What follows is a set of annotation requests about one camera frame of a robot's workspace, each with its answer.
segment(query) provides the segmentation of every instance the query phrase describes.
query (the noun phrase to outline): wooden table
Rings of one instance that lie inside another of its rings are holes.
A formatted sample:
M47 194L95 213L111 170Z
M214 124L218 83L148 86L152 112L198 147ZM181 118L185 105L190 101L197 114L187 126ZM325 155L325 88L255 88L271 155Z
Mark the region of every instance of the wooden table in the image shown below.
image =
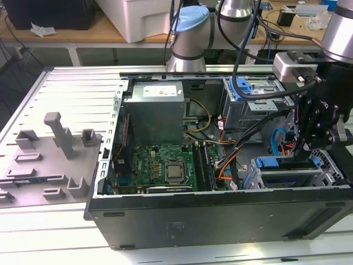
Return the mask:
M271 2L273 10L263 11L263 18L268 13L279 10L285 3ZM279 12L269 14L268 20L276 23ZM7 47L20 47L21 45L15 40L10 31L7 29L4 22L5 14L0 18L0 38ZM296 34L315 36L322 39L324 30L310 31L305 26L307 18L295 17L292 26L283 27L285 31L290 31ZM89 30L57 30L57 34L53 36L46 36L44 38L38 37L30 30L16 30L11 23L10 27L15 36L26 47L59 47L66 48L70 54L73 66L81 66L81 60L78 56L78 48L113 48L113 55L117 58L116 48L163 48L167 36L165 34L151 36L145 38L138 43L127 43L121 34L112 25L110 20L101 12L97 13L96 20ZM266 34L262 27L259 27L256 38L252 39L247 48L254 55L258 53L261 46L265 43ZM310 41L285 38L278 46L278 49L316 49Z

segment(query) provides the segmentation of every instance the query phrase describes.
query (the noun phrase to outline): slotted aluminum surface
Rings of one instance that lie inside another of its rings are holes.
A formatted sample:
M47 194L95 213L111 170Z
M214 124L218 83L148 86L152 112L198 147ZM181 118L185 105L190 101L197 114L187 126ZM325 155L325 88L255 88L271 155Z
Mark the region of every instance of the slotted aluminum surface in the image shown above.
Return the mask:
M110 110L115 97L111 86L117 84L119 72L149 72L151 69L158 72L162 68L62 67L51 73L43 73L9 125L0 133L0 167L7 164L7 159L17 148L11 145L14 133L17 133L16 128L29 126L39 135L50 135L40 124L43 113L47 111L60 108L63 125L75 123L77 131L90 125L106 133L109 127L106 123L111 119ZM218 69L231 71L231 67L226 66ZM68 75L76 76L76 80L71 79L75 82L67 82L65 78ZM86 75L92 75L91 84L77 82L87 80ZM60 83L50 80L58 76L62 77L59 78ZM98 78L108 78L107 83ZM96 93L96 99L88 98L88 92ZM100 97L106 92L110 93L106 96L111 98ZM35 126L30 126L33 121L36 122ZM119 265L279 264L281 258L298 259L291 262L298 265L353 264L353 215L345 217L315 240L112 251L94 222L83 220L84 208L85 203L0 209L1 264L79 262L96 265L102 260ZM234 227L229 229L242 229L236 225L236 220L234 222Z

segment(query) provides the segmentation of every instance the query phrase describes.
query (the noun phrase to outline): workbench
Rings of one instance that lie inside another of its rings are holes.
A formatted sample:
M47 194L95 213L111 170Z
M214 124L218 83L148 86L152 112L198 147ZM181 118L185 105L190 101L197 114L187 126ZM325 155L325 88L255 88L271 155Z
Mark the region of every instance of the workbench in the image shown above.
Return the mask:
M270 2L273 10L264 10L263 18L265 19L267 14L281 9L283 4L286 2ZM7 47L21 47L21 45L13 38L10 31L7 29L4 22L3 14L0 18L0 38L3 40ZM269 14L267 20L273 23L277 22L279 12L273 12ZM309 35L322 39L324 30L310 31L306 28L305 22L308 18L295 17L291 27L283 27L287 32ZM30 30L16 30L10 23L11 29L15 36L23 42L26 47L40 47L40 48L65 48L68 50L73 66L81 66L81 60L77 49L79 48L112 48L114 59L117 60L116 48L164 48L166 34L151 36L145 38L143 41L138 43L127 43L121 34L116 30L110 20L102 13L98 12L95 22L89 30L57 30L57 34L53 36L46 36L44 38L38 37L33 34ZM270 24L271 27L279 30L276 26ZM247 46L250 53L257 55L258 51L265 44L266 33L265 29L261 26L256 34L255 39L251 39ZM290 49L302 49L302 50L316 50L310 41L295 39L295 38L284 38L277 47L279 50L290 50ZM247 63L252 64L254 60L248 59Z
M207 71L231 72L232 68L208 66ZM120 72L161 71L162 66L107 66L56 67L43 72L0 132L0 174L17 149L14 139L19 130L53 136L42 123L46 112L60 112L62 125L71 128L72 135L92 128L105 139ZM267 71L270 66L239 67L239 73ZM73 203L0 209L1 263L278 264L290 258L287 261L299 260L295 264L353 264L353 215L314 240L113 251L95 223L84 221L84 208L85 203ZM234 229L241 229L236 220Z

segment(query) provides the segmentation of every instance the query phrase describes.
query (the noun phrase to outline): grey plastic bracket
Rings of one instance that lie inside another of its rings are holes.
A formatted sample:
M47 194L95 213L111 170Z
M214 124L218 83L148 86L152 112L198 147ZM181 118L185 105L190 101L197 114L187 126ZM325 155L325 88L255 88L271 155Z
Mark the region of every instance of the grey plastic bracket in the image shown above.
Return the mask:
M40 161L40 160L42 160L42 155L39 152L37 152L37 153L23 153L20 155L16 155L14 158L14 161L16 161L17 163Z
M48 112L44 117L44 124L48 125L55 135L55 144L60 147L67 159L73 154L72 135L68 128L64 129L60 123L59 112Z
M97 136L93 129L83 130L81 133L81 139L84 147L96 146L98 144Z
M66 194L61 188L50 188L43 190L43 197L47 200L64 199Z
M35 175L36 170L34 168L10 169L6 174L7 177L33 177Z
M89 191L89 185L82 177L79 185L76 185L74 180L70 178L67 183L67 190L71 193L74 198L87 196Z
M50 183L51 185L60 185L60 184L66 184L68 182L67 177L65 176L65 174L61 175L60 178L48 178L47 179L48 183Z
M21 148L21 150L34 150L34 146L32 144L32 141L38 141L39 138L35 134L33 130L23 130L20 131L19 134L17 135L15 142L18 144L18 146Z
M10 203L15 198L10 192L0 191L0 203Z

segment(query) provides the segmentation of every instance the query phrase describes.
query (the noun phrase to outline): cpu socket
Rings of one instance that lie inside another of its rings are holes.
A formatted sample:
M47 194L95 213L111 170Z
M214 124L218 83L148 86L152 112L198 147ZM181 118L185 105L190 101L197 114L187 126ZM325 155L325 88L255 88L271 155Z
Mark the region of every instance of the cpu socket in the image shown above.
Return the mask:
M185 181L184 161L164 163L165 181L169 184L180 184Z

